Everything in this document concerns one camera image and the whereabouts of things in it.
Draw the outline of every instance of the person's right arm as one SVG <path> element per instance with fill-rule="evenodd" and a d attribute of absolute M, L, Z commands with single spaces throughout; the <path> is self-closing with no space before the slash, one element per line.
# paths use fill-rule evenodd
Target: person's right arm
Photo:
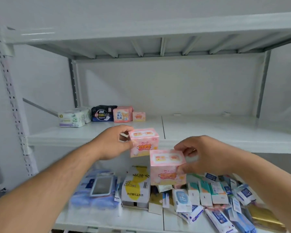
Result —
<path fill-rule="evenodd" d="M 189 137 L 175 147 L 195 162 L 178 167 L 178 173 L 205 172 L 239 175 L 291 232 L 291 174 L 263 158 L 208 136 Z"/>

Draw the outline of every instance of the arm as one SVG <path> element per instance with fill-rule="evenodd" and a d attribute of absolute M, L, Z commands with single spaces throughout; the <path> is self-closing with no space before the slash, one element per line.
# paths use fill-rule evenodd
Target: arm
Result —
<path fill-rule="evenodd" d="M 53 227 L 87 170 L 97 160 L 107 160 L 133 147 L 120 133 L 126 125 L 106 129 L 49 168 L 0 198 L 0 232 L 43 232 Z"/>
<path fill-rule="evenodd" d="M 250 152 L 208 136 L 189 137 L 175 146 L 197 161 L 178 167 L 178 173 L 239 175 L 291 232 L 291 174 Z"/>

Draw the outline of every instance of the pink box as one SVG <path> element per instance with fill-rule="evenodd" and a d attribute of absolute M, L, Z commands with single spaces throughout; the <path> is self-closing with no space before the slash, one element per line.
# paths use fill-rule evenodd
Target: pink box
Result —
<path fill-rule="evenodd" d="M 119 106 L 113 109 L 113 119 L 115 123 L 128 123 L 132 121 L 132 106 Z"/>
<path fill-rule="evenodd" d="M 132 120 L 134 122 L 144 122 L 145 121 L 145 112 L 133 112 Z"/>
<path fill-rule="evenodd" d="M 135 129 L 128 132 L 134 142 L 134 148 L 130 150 L 130 157 L 150 155 L 150 150 L 159 148 L 159 134 L 154 128 Z"/>
<path fill-rule="evenodd" d="M 151 150 L 151 185 L 186 184 L 186 174 L 177 175 L 177 167 L 186 163 L 178 150 Z"/>

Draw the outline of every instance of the forearm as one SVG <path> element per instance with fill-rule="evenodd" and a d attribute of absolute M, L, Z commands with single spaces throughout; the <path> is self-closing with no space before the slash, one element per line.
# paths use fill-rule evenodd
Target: forearm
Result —
<path fill-rule="evenodd" d="M 252 187 L 291 232 L 291 174 L 263 158 L 243 152 L 235 173 Z"/>
<path fill-rule="evenodd" d="M 48 232 L 97 160 L 93 152 L 85 144 L 2 197 L 0 232 Z"/>

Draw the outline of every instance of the perforated metal post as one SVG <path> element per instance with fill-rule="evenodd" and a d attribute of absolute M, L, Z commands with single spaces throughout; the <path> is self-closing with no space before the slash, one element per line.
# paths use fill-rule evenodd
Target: perforated metal post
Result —
<path fill-rule="evenodd" d="M 26 141 L 26 136 L 29 135 L 29 128 L 24 110 L 23 98 L 20 96 L 16 85 L 13 84 L 13 78 L 11 76 L 10 71 L 10 64 L 11 60 L 13 59 L 13 56 L 14 56 L 13 46 L 4 43 L 0 31 L 1 72 L 4 77 L 4 82 L 6 84 L 6 91 L 11 104 L 11 112 L 15 119 L 16 132 L 19 138 L 19 144 L 23 153 L 23 158 L 25 161 L 28 176 L 34 176 L 35 174 L 38 173 L 38 169 L 35 158 L 33 156 L 33 147 L 28 146 Z"/>

